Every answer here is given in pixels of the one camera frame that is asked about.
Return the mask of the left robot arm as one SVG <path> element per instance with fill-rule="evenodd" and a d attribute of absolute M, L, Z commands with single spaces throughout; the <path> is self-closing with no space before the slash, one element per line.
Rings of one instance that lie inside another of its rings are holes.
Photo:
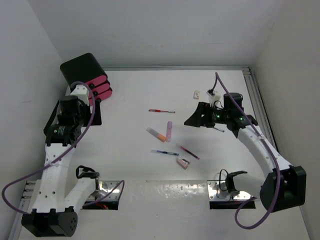
<path fill-rule="evenodd" d="M 71 237 L 78 224 L 78 213 L 97 189 L 98 172 L 84 173 L 66 194 L 70 161 L 81 136 L 90 107 L 75 95 L 59 100 L 58 123 L 46 133 L 45 163 L 37 196 L 21 224 L 35 237 Z"/>

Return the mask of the clear red ink pen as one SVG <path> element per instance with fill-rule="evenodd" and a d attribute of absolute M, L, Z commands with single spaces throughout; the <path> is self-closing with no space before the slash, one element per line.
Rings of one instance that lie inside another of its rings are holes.
<path fill-rule="evenodd" d="M 193 152 L 191 152 L 190 150 L 188 150 L 187 148 L 185 148 L 184 146 L 180 145 L 180 144 L 176 144 L 176 146 L 178 148 L 180 148 L 181 150 L 183 150 L 184 152 L 188 153 L 189 155 L 193 156 L 195 159 L 199 160 L 200 157 L 197 156 L 196 154 L 194 154 Z"/>

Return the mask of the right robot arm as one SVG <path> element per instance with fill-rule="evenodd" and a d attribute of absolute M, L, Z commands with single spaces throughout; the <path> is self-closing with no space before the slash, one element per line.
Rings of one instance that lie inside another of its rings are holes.
<path fill-rule="evenodd" d="M 199 102 L 184 125 L 196 128 L 226 125 L 262 169 L 265 180 L 258 185 L 258 193 L 264 208 L 273 205 L 273 212 L 278 212 L 302 206 L 306 198 L 306 171 L 301 166 L 293 166 L 277 152 L 263 136 L 257 120 L 244 114 L 242 101 L 240 93 L 232 92 L 224 94 L 223 108 Z"/>

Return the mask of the red gel pen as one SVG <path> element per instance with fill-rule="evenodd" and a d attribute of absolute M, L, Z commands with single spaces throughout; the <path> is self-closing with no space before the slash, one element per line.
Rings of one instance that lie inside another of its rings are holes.
<path fill-rule="evenodd" d="M 173 110 L 160 110 L 160 109 L 149 109 L 148 112 L 153 112 L 153 113 L 168 113 L 168 114 L 175 114 L 176 111 Z"/>

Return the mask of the dark blue pen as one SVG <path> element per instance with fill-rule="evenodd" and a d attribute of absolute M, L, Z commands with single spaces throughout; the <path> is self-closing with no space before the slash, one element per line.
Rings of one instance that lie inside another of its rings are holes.
<path fill-rule="evenodd" d="M 157 153 L 157 154 L 171 155 L 171 156 L 179 156 L 180 155 L 179 153 L 176 153 L 176 152 L 156 150 L 156 149 L 152 149 L 151 152 Z"/>

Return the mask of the blue capped pen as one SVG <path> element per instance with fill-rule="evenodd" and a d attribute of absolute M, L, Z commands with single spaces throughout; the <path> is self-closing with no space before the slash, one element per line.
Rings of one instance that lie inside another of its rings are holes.
<path fill-rule="evenodd" d="M 219 132 L 222 132 L 222 133 L 225 132 L 225 130 L 223 130 L 223 129 L 221 129 L 221 128 L 218 128 L 218 127 L 213 127 L 213 129 L 214 129 L 214 130 L 217 130 L 217 131 L 219 131 Z"/>

